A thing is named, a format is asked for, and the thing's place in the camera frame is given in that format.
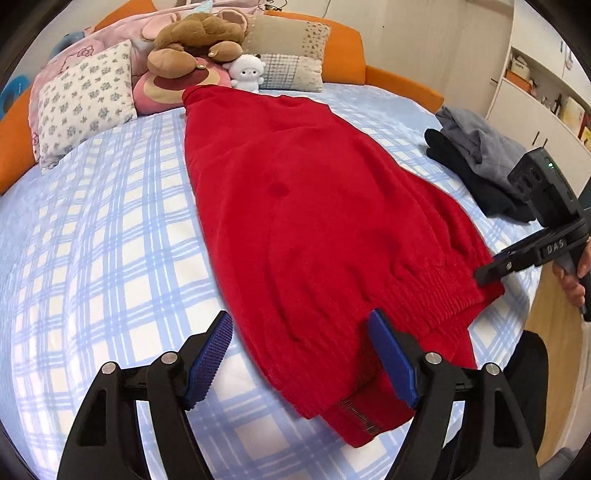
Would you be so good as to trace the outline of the person's right hand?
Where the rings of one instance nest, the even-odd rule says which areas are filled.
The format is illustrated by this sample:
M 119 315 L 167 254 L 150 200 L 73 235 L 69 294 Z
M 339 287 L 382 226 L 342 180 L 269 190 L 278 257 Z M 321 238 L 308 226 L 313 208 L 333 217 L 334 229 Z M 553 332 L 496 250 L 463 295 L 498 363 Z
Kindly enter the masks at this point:
M 552 271 L 557 277 L 563 292 L 567 296 L 569 302 L 576 308 L 582 308 L 585 305 L 586 289 L 580 283 L 580 280 L 590 272 L 590 267 L 590 243 L 587 243 L 586 245 L 577 267 L 577 273 L 575 275 L 568 274 L 556 262 L 552 264 Z

